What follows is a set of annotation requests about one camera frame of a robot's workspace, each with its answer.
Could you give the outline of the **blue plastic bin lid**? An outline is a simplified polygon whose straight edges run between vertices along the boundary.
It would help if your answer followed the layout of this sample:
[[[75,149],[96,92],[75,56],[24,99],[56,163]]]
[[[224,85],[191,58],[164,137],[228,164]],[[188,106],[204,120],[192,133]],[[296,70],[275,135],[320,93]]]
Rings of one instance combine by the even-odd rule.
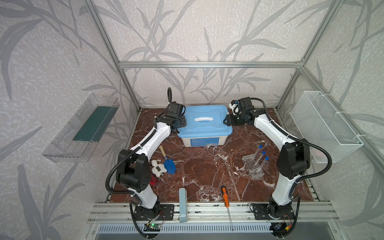
[[[186,107],[186,126],[179,128],[180,138],[228,136],[233,128],[227,118],[229,111],[224,105]]]

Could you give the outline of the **white plastic storage bin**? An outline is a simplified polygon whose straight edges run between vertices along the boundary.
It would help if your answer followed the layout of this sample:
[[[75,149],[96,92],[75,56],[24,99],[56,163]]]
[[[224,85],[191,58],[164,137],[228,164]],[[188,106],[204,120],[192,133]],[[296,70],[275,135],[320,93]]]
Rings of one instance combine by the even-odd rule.
[[[227,138],[228,136],[182,138],[182,141],[185,147],[211,147],[224,145]]]

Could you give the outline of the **clear test tube rack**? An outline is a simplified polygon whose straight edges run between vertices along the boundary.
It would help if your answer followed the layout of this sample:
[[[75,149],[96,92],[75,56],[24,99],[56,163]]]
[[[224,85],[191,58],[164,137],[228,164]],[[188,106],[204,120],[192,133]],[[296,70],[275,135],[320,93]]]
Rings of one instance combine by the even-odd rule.
[[[245,169],[248,171],[248,173],[251,177],[251,180],[260,180],[264,176],[265,173],[263,173],[263,174],[257,173],[257,167],[255,167],[255,162],[261,154],[257,155],[255,160],[252,160],[253,155],[248,155],[248,156],[242,157],[242,161],[244,162]]]

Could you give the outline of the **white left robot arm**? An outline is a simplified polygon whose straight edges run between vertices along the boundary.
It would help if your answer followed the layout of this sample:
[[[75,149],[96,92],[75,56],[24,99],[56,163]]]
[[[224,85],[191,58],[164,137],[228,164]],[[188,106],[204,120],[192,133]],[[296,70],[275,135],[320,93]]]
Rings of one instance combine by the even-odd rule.
[[[158,208],[158,197],[150,186],[150,159],[161,143],[186,126],[185,106],[172,100],[172,89],[167,89],[168,105],[154,117],[151,131],[130,150],[122,150],[117,164],[105,181],[110,194],[130,194],[138,200],[137,205],[147,210]]]

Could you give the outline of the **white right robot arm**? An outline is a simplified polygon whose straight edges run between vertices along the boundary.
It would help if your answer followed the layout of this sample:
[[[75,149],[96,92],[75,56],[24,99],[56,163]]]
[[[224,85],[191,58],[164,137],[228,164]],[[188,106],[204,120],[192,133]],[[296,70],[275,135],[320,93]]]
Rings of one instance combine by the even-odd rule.
[[[271,219],[278,220],[287,213],[292,205],[296,186],[303,180],[325,174],[332,166],[331,155],[322,147],[298,139],[284,130],[273,120],[266,104],[259,98],[242,98],[229,103],[232,113],[226,118],[232,126],[253,125],[262,131],[280,150],[277,160],[278,182],[272,193],[267,213]],[[311,166],[310,148],[319,150],[327,158],[326,167],[314,174],[304,175]]]

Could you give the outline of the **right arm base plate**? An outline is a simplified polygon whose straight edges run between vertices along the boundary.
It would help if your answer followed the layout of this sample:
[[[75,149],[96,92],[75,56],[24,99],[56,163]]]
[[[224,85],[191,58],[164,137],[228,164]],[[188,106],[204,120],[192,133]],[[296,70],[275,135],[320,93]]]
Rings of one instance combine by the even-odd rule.
[[[255,220],[283,220],[287,217],[289,217],[288,220],[293,220],[295,218],[292,204],[279,206],[274,203],[251,203],[250,210],[254,214]]]

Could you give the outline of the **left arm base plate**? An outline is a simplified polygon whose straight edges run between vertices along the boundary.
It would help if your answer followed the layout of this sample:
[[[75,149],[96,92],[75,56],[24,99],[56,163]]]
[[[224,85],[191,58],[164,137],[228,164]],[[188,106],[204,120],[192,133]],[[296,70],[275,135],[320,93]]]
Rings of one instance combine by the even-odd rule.
[[[157,204],[153,209],[144,207],[135,207],[134,219],[136,221],[172,221],[175,213],[175,205],[173,204]]]

